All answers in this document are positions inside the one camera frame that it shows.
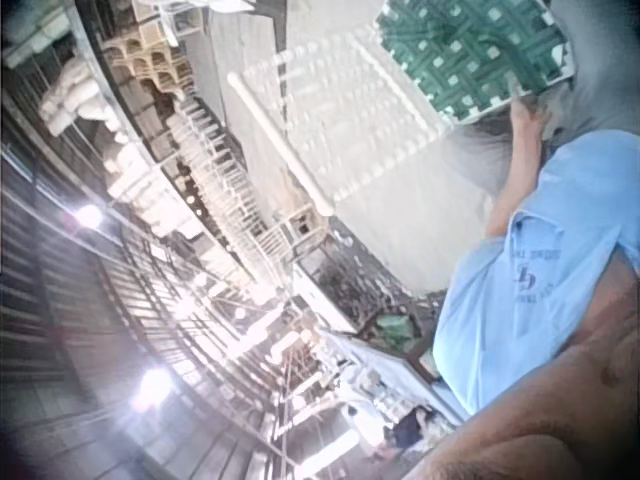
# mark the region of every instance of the bright light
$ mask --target bright light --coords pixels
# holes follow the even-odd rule
[[[155,368],[149,370],[142,377],[140,389],[131,400],[132,408],[139,413],[146,412],[151,407],[159,407],[171,393],[173,383],[166,370]]]
[[[295,408],[296,410],[301,410],[307,406],[307,402],[304,399],[304,397],[301,397],[299,395],[291,399],[291,404],[293,405],[293,408]]]
[[[355,430],[349,430],[337,440],[327,445],[320,452],[307,458],[299,467],[296,467],[295,477],[298,479],[315,475],[323,468],[328,467],[342,455],[350,451],[360,442],[360,436]]]
[[[102,212],[95,205],[85,205],[75,213],[76,220],[87,228],[98,228],[102,223]]]
[[[229,288],[229,285],[227,285],[226,282],[218,282],[209,289],[209,291],[207,292],[207,295],[209,295],[211,298],[217,297],[222,292],[224,292],[227,288]]]
[[[204,272],[200,272],[193,279],[193,283],[195,283],[199,287],[204,287],[207,284],[207,274]]]
[[[267,332],[248,332],[244,337],[229,347],[229,358],[236,359],[267,339]]]
[[[242,308],[242,307],[238,307],[236,308],[236,311],[234,313],[234,316],[238,319],[238,320],[242,320],[243,318],[245,318],[247,316],[247,311]]]
[[[304,343],[309,343],[311,341],[311,338],[313,338],[313,333],[311,333],[310,330],[303,330],[300,333],[300,340],[302,340]]]
[[[272,365],[280,365],[282,363],[282,355],[267,356],[267,360],[269,360],[269,363]]]
[[[276,289],[272,285],[255,284],[249,287],[249,295],[256,305],[267,303],[276,295]]]
[[[282,337],[278,343],[271,347],[271,356],[282,356],[282,352],[296,343],[299,338],[300,334],[294,330],[291,330],[284,337]]]
[[[283,305],[278,305],[276,308],[266,313],[260,320],[249,327],[249,333],[269,328],[273,322],[280,318],[283,308]]]
[[[304,392],[309,390],[309,387],[316,383],[318,380],[322,378],[322,372],[316,372],[307,378],[304,382],[297,386],[297,388],[292,392],[293,395],[302,395]]]
[[[173,313],[178,320],[186,320],[196,309],[196,304],[191,298],[183,298],[173,308]]]

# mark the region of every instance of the hand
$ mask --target hand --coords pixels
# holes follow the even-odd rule
[[[416,412],[416,420],[418,421],[419,424],[425,423],[427,420],[426,412],[424,410],[418,410]]]
[[[514,135],[523,134],[540,140],[550,116],[549,112],[528,106],[519,96],[511,101],[511,125]]]

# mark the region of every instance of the light blue shirt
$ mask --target light blue shirt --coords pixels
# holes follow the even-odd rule
[[[506,237],[456,269],[433,354],[470,414],[556,355],[616,248],[638,272],[640,138],[597,131],[558,149]]]

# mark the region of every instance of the green tray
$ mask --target green tray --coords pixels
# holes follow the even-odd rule
[[[573,72],[566,39],[536,0],[389,0],[377,19],[390,52],[433,107],[470,121]]]

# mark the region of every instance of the white pole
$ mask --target white pole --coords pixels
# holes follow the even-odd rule
[[[231,72],[227,75],[227,81],[249,109],[253,118],[255,118],[256,122],[258,122],[263,129],[275,149],[282,156],[291,173],[293,173],[302,187],[307,191],[318,213],[324,217],[332,216],[335,211],[333,202],[324,194],[320,185],[318,185],[313,175],[307,170],[304,163],[302,163],[289,141],[282,135],[280,129],[273,123],[269,114],[264,110],[262,105],[260,105],[244,79],[239,74]]]

